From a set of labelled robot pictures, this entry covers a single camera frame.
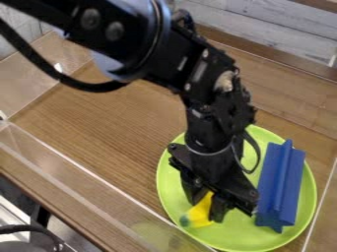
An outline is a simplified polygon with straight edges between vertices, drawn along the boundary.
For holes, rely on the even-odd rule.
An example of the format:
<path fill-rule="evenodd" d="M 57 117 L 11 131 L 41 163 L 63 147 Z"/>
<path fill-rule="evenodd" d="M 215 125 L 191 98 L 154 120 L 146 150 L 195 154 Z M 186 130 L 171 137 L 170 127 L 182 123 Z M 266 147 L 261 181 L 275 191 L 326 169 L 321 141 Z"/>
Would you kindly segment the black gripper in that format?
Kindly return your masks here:
<path fill-rule="evenodd" d="M 180 173 L 189 203 L 195 206 L 213 192 L 210 220 L 223 222 L 237 209 L 250 216 L 259 193 L 247 179 L 255 167 L 245 167 L 243 143 L 253 142 L 247 127 L 255 122 L 255 108 L 230 105 L 221 109 L 190 107 L 186 111 L 185 142 L 168 145 L 168 163 Z"/>

